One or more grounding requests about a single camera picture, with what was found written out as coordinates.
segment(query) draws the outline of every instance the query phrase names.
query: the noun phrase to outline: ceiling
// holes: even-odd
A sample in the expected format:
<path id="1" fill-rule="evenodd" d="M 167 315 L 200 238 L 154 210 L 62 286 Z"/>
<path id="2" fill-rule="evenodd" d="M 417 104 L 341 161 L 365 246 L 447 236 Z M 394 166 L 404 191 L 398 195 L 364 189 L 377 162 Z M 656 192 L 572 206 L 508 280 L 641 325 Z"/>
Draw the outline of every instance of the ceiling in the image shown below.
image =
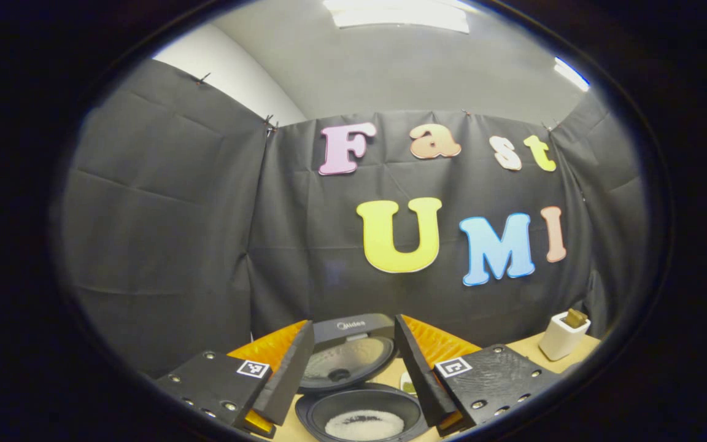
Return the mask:
<path id="1" fill-rule="evenodd" d="M 555 126 L 583 92 L 556 54 L 492 11 L 470 34 L 410 25 L 339 29 L 322 0 L 259 0 L 213 25 L 264 67 L 307 118 L 460 110 Z"/>

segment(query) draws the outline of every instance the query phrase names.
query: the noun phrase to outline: foam letter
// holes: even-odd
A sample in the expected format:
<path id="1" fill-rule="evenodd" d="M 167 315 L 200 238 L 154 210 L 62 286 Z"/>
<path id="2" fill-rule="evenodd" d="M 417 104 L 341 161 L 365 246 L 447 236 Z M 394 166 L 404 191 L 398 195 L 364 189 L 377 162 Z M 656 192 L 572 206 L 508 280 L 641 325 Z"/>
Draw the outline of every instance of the foam letter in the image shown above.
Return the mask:
<path id="1" fill-rule="evenodd" d="M 496 151 L 496 160 L 502 168 L 518 171 L 522 168 L 520 157 L 514 151 L 514 146 L 504 137 L 490 137 L 490 145 Z"/>
<path id="2" fill-rule="evenodd" d="M 547 251 L 547 262 L 557 263 L 566 257 L 561 235 L 561 209 L 555 206 L 545 207 L 541 211 L 542 218 L 547 223 L 547 240 L 550 250 Z"/>
<path id="3" fill-rule="evenodd" d="M 503 239 L 498 238 L 487 219 L 467 218 L 460 221 L 460 229 L 468 235 L 468 274 L 463 277 L 465 285 L 480 285 L 490 279 L 485 271 L 485 261 L 496 279 L 503 277 L 506 264 L 511 257 L 509 277 L 532 274 L 535 266 L 531 261 L 531 246 L 528 243 L 528 224 L 531 218 L 525 213 L 513 213 L 506 220 Z"/>
<path id="4" fill-rule="evenodd" d="M 441 200 L 416 198 L 408 208 L 416 212 L 419 221 L 419 246 L 413 252 L 395 249 L 392 215 L 400 207 L 394 201 L 368 201 L 359 204 L 356 213 L 365 221 L 365 257 L 374 268 L 388 273 L 420 271 L 435 261 L 441 243 L 438 239 L 438 216 Z"/>
<path id="5" fill-rule="evenodd" d="M 525 138 L 523 142 L 531 148 L 533 159 L 536 160 L 536 163 L 540 168 L 543 168 L 549 173 L 555 171 L 555 161 L 547 159 L 547 151 L 550 150 L 550 148 L 547 147 L 545 143 L 542 143 L 539 140 L 539 137 L 536 135 L 531 135 L 530 137 Z"/>
<path id="6" fill-rule="evenodd" d="M 411 153 L 423 160 L 435 158 L 438 155 L 454 157 L 463 149 L 454 141 L 452 132 L 441 124 L 422 124 L 409 132 L 411 138 L 416 138 L 411 143 Z"/>
<path id="7" fill-rule="evenodd" d="M 353 152 L 357 158 L 362 158 L 367 150 L 365 134 L 368 137 L 376 136 L 376 126 L 373 123 L 349 124 L 348 126 L 334 126 L 321 131 L 326 136 L 326 160 L 318 168 L 320 174 L 347 174 L 356 170 L 356 162 L 348 159 L 348 151 Z"/>

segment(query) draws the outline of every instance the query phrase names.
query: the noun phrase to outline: wooden table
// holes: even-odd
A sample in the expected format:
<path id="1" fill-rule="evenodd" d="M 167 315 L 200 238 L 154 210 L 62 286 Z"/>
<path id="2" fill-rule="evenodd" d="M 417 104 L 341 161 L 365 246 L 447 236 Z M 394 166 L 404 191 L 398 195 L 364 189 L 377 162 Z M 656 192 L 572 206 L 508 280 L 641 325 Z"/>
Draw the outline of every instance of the wooden table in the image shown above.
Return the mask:
<path id="1" fill-rule="evenodd" d="M 577 349 L 575 349 L 572 354 L 566 356 L 565 358 L 561 358 L 558 361 L 551 362 L 547 359 L 544 353 L 542 353 L 542 350 L 539 349 L 539 341 L 541 340 L 542 336 L 544 336 L 544 333 L 539 333 L 534 336 L 531 336 L 530 338 L 525 338 L 521 341 L 516 341 L 512 342 L 511 344 L 507 344 L 507 347 L 510 347 L 510 349 L 520 353 L 521 355 L 530 359 L 531 361 L 533 361 L 533 363 L 538 364 L 539 366 L 542 366 L 555 373 L 561 373 L 563 372 L 563 370 L 569 368 L 570 365 L 578 363 L 581 360 L 585 359 L 586 356 L 588 356 L 589 353 L 591 353 L 593 349 L 597 347 L 597 344 L 600 343 L 599 339 L 585 335 L 583 336 L 583 341 L 577 346 Z M 376 382 L 379 384 L 385 384 L 386 386 L 400 388 L 400 377 L 405 371 L 405 364 L 403 363 L 402 359 L 398 358 L 395 359 L 390 364 L 390 366 L 388 366 L 387 369 L 384 370 L 384 372 L 370 380 L 370 382 Z M 314 442 L 314 440 L 316 440 L 315 437 L 313 437 L 307 430 L 305 430 L 305 427 L 302 425 L 302 422 L 300 422 L 298 417 L 296 416 L 295 405 L 296 401 L 300 397 L 302 397 L 302 395 L 294 396 L 294 401 L 291 404 L 291 409 L 288 412 L 283 426 L 278 426 L 277 433 L 275 433 L 275 436 L 272 439 L 275 442 Z M 435 427 L 433 427 L 427 430 L 427 432 L 423 435 L 416 437 L 416 439 L 413 440 L 415 440 L 416 442 L 437 442 L 441 439 L 443 438 L 438 435 L 438 431 L 435 430 Z"/>

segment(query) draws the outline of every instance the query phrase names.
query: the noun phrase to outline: white container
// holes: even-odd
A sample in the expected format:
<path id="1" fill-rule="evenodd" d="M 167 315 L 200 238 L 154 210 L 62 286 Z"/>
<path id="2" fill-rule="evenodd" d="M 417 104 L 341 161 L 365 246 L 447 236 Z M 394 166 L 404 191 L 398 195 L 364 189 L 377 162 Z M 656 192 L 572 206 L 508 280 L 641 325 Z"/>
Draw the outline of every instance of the white container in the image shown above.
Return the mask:
<path id="1" fill-rule="evenodd" d="M 544 336 L 539 342 L 539 348 L 550 361 L 557 361 L 572 353 L 582 341 L 586 331 L 591 327 L 591 319 L 586 319 L 585 324 L 573 329 L 563 321 L 567 314 L 564 311 L 550 318 L 547 331 L 544 332 Z"/>

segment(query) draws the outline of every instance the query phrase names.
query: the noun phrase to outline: midea logo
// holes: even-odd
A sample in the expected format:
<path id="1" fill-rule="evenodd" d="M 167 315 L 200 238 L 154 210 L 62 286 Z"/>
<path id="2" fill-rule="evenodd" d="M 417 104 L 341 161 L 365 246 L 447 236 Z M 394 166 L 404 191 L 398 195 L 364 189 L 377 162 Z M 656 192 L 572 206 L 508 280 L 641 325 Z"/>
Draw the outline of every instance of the midea logo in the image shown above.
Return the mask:
<path id="1" fill-rule="evenodd" d="M 354 327 L 364 327 L 365 321 L 353 321 L 353 322 L 337 322 L 337 328 L 340 330 L 353 329 Z"/>

